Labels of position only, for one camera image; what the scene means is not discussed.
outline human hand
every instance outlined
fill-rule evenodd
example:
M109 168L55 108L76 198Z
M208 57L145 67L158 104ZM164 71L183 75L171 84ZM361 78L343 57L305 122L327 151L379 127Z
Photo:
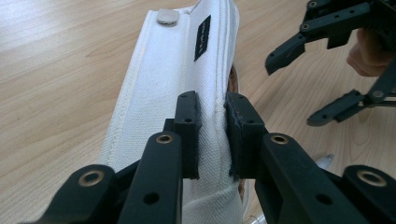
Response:
M396 52L385 50L374 31L359 29L357 37L358 43L349 52L346 62L363 77L379 77Z

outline white fabric cover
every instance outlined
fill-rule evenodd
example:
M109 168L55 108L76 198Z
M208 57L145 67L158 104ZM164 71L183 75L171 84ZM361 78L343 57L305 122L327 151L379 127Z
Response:
M199 180L184 180L182 223L241 223L238 182L229 177L224 97L233 63L238 11L232 0L202 0L177 9L177 23L156 21L150 11L104 143L101 163L119 171L140 159L147 140L175 115L177 97L197 91L202 128ZM194 61L199 25L211 16L207 51Z

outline screw hole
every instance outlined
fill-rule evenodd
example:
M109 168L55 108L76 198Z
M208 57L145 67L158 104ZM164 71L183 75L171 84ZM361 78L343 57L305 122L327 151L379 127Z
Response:
M371 171L358 171L358 178L375 187L385 187L387 185L387 181L381 176Z
M143 202L148 205L152 205L157 203L160 200L160 195L158 193L149 193L146 194L143 198Z
M315 7L316 5L317 5L317 2L310 2L310 3L309 3L309 6L310 6L310 7Z
M173 141L173 137L168 134L160 135L157 137L157 142L161 144L168 144Z
M105 174L102 171L91 170L82 175L79 178L78 183L82 187L90 187L98 184L104 177Z
M325 194L317 194L317 200L327 205L332 204L332 199Z
M271 137L271 140L280 145L286 145L289 142L289 140L286 137L281 135L274 135Z

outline wooden floor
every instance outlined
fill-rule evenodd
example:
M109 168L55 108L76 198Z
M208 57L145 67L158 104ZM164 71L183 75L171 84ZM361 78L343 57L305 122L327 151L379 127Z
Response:
M35 220L71 173L98 159L147 11L194 3L1 1L0 223ZM302 57L269 77L265 59L298 32L305 1L236 4L241 93L267 129L294 137L313 159L334 154L335 174L366 164L396 177L396 109L306 125L316 110L352 89L366 93L375 81L346 63L355 36L338 49L326 50L325 40L308 44Z

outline black label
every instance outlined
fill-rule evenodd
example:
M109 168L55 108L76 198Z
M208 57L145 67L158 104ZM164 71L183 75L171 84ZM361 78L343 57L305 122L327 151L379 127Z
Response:
M208 16L198 27L197 42L195 44L195 58L197 61L206 52L207 40L209 39L210 16Z

